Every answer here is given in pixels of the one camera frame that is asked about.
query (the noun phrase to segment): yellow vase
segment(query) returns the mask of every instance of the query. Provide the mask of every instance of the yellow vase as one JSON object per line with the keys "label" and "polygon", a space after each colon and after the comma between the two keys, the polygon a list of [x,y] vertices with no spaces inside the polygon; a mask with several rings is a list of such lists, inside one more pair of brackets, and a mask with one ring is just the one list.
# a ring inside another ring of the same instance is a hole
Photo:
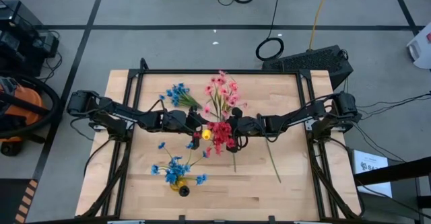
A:
{"label": "yellow vase", "polygon": [[178,192],[183,197],[190,194],[190,189],[187,187],[187,180],[184,178],[178,178],[175,184],[170,184],[170,188],[173,191]]}

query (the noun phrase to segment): green stem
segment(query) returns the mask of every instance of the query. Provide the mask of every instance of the green stem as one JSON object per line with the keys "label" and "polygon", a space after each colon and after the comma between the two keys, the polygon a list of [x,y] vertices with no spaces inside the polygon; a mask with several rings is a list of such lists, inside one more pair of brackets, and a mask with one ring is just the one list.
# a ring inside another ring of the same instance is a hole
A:
{"label": "green stem", "polygon": [[185,180],[196,180],[195,178],[190,178],[190,177],[181,177],[181,178]]}
{"label": "green stem", "polygon": [[190,149],[190,153],[189,153],[189,160],[187,160],[187,163],[186,163],[186,165],[187,165],[187,164],[189,164],[189,162],[190,162],[190,159],[191,159],[191,149]]}
{"label": "green stem", "polygon": [[265,140],[267,142],[267,148],[268,148],[268,152],[269,152],[269,157],[271,158],[272,166],[274,167],[275,174],[277,174],[278,181],[281,183],[280,176],[278,175],[277,168],[275,167],[274,159],[272,158],[272,153],[271,153],[271,149],[269,148],[268,140],[267,139],[265,139]]}
{"label": "green stem", "polygon": [[192,163],[192,164],[190,165],[190,167],[192,167],[193,165],[195,165],[195,163],[197,163],[198,161],[201,161],[201,159],[203,159],[203,156],[202,156],[200,159],[198,159],[196,162]]}
{"label": "green stem", "polygon": [[169,153],[169,151],[165,147],[163,147],[163,149],[166,150],[166,152],[169,154],[169,157],[172,159],[172,155]]}
{"label": "green stem", "polygon": [[236,173],[236,161],[235,161],[235,153],[232,153],[232,156],[234,157],[234,171]]}

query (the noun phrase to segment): floor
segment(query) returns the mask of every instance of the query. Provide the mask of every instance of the floor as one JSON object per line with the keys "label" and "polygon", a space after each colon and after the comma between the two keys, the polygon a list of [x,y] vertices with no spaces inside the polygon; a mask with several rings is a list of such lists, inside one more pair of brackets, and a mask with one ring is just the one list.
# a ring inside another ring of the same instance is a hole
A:
{"label": "floor", "polygon": [[[63,100],[78,89],[103,94],[110,70],[137,68],[141,57],[151,69],[259,69],[255,49],[267,36],[275,6],[275,0],[229,7],[217,0],[21,1],[61,35],[63,64],[48,84]],[[319,2],[279,0],[272,36],[283,39],[284,56],[307,49]],[[354,68],[349,92],[358,105],[402,100],[430,91],[431,72],[412,65],[405,49],[413,33],[429,22],[431,0],[326,0],[313,47],[338,44],[348,51]],[[262,56],[276,50],[268,44]],[[64,114],[57,132],[42,129],[55,136],[52,146],[28,143],[17,157],[0,155],[0,178],[40,179],[29,222],[75,214],[91,145],[69,127],[70,120]],[[77,126],[93,134],[84,122]],[[406,160],[431,155],[427,101],[373,116],[361,126]],[[345,137],[349,147],[377,153],[358,131]],[[49,152],[47,159],[39,159],[42,151]],[[429,194],[428,180],[420,183],[422,194]],[[366,217],[406,222],[373,210]]]}

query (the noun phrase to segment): artificial flower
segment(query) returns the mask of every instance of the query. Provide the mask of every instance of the artificial flower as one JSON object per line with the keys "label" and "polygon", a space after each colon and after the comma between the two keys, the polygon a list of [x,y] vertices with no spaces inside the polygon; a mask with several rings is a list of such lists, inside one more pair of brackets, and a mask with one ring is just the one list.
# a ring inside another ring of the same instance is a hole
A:
{"label": "artificial flower", "polygon": [[194,146],[194,144],[193,144],[192,142],[190,142],[190,143],[186,146],[186,148],[187,148],[187,149],[191,149],[193,146]]}
{"label": "artificial flower", "polygon": [[166,90],[166,95],[171,98],[173,106],[197,106],[199,109],[202,106],[189,94],[190,89],[185,87],[184,83],[173,85],[172,89]]}
{"label": "artificial flower", "polygon": [[158,175],[159,173],[159,166],[157,166],[156,164],[153,164],[153,166],[151,166],[151,175]]}
{"label": "artificial flower", "polygon": [[165,180],[168,183],[175,184],[176,179],[177,179],[176,174],[174,174],[171,170],[166,170]]}
{"label": "artificial flower", "polygon": [[186,165],[184,165],[184,170],[187,172],[187,173],[189,173],[191,170],[190,170],[190,168],[191,168],[191,166],[189,165],[189,164],[186,164]]}
{"label": "artificial flower", "polygon": [[203,111],[205,114],[209,114],[211,112],[211,108],[209,107],[209,104],[206,104],[203,108]]}
{"label": "artificial flower", "polygon": [[159,149],[164,148],[164,145],[165,145],[165,144],[166,144],[165,142],[160,143],[160,145],[158,145],[158,148],[159,148]]}
{"label": "artificial flower", "polygon": [[209,130],[211,130],[212,128],[214,128],[216,124],[214,122],[208,122],[207,127]]}
{"label": "artificial flower", "polygon": [[238,91],[238,84],[235,81],[229,81],[229,88],[236,92]]}
{"label": "artificial flower", "polygon": [[235,147],[235,141],[234,141],[234,139],[228,139],[228,141],[226,142],[226,146],[229,147],[229,148]]}
{"label": "artificial flower", "polygon": [[212,86],[208,85],[207,87],[205,87],[205,94],[206,95],[209,96],[212,93],[212,91],[213,91],[213,87]]}
{"label": "artificial flower", "polygon": [[229,118],[229,112],[227,110],[223,110],[222,115],[225,119]]}
{"label": "artificial flower", "polygon": [[196,177],[196,185],[203,184],[205,181],[207,181],[207,179],[208,179],[207,174],[203,174],[201,176],[197,176]]}
{"label": "artificial flower", "polygon": [[215,81],[219,86],[222,86],[226,83],[226,78],[225,77],[218,77]]}
{"label": "artificial flower", "polygon": [[219,94],[222,96],[229,96],[228,90],[223,87],[220,87]]}
{"label": "artificial flower", "polygon": [[207,151],[207,156],[208,157],[211,155],[211,149],[212,149],[211,147],[207,147],[206,151]]}
{"label": "artificial flower", "polygon": [[208,129],[203,130],[202,138],[203,140],[209,140],[211,138],[211,131]]}

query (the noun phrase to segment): wooden tabletop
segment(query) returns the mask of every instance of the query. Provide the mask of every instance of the wooden tabletop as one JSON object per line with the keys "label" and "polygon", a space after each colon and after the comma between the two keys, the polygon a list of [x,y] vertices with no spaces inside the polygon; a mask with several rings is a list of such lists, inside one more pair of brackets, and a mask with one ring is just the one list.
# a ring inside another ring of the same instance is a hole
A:
{"label": "wooden tabletop", "polygon": [[[294,75],[233,75],[240,87],[242,100],[248,103],[245,116],[283,115],[300,107],[296,78]],[[183,82],[191,88],[191,95],[204,104],[207,96],[203,88],[210,75],[151,75],[143,77],[139,109],[147,110],[174,83]],[[116,102],[123,101],[127,71],[111,71],[106,97]],[[327,71],[312,71],[312,83],[316,97],[332,93]],[[304,92],[308,100],[306,83]],[[169,101],[168,109],[174,109]],[[341,133],[332,137],[344,142]],[[96,133],[92,151],[107,140],[106,133]],[[188,156],[185,145],[190,136],[170,133],[147,133],[135,129],[127,181],[121,209],[122,219],[176,220],[185,215],[188,220],[266,221],[273,215],[278,221],[318,221],[312,172],[303,124],[289,128],[275,143],[270,143],[274,162],[280,174],[278,182],[264,138],[250,138],[248,146],[236,154],[236,172],[232,154],[223,152],[212,155],[192,167],[191,177],[207,174],[208,181],[196,186],[191,182],[191,193],[181,197],[165,183],[164,176],[152,176],[152,164],[167,164],[166,152],[158,150],[160,142],[173,155]],[[209,142],[201,140],[201,146]],[[90,162],[81,190],[76,214],[85,212],[97,199],[106,185],[114,144],[107,145]],[[204,148],[194,151],[192,159],[201,157]],[[356,214],[360,205],[353,181],[349,158],[345,150],[336,143],[326,144],[329,167],[335,189]],[[322,186],[325,212],[331,216],[327,192]],[[110,213],[113,213],[117,190],[111,198]]]}

